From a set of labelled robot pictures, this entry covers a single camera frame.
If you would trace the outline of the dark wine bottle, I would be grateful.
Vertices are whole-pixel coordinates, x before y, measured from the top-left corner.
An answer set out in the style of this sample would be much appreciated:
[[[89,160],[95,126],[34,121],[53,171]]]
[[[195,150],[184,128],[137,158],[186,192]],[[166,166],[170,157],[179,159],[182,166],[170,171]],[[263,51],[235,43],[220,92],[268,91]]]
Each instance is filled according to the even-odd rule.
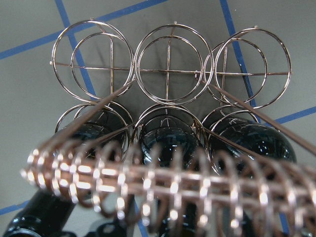
[[[214,133],[240,145],[259,155],[275,160],[285,160],[296,163],[295,152],[288,140],[279,131],[256,123],[253,120],[234,118],[233,116],[219,118],[205,118],[202,124]],[[209,137],[209,153],[212,158],[219,152],[228,152],[237,161],[238,175],[245,171],[245,162],[241,155],[245,155],[240,149],[215,138]],[[288,221],[285,214],[279,215],[284,234],[289,233]]]
[[[171,178],[162,181],[170,195],[158,200],[158,207],[162,209],[158,236],[193,237],[196,234],[197,207],[182,199],[180,173],[194,167],[194,152],[203,146],[202,135],[192,122],[160,114],[141,120],[138,138],[143,164],[154,163],[158,167],[168,168],[171,174]]]
[[[132,124],[124,109],[103,108],[81,125],[71,138],[81,144],[94,141]],[[39,190],[12,219],[5,237],[75,237],[63,230],[75,204],[50,192]]]

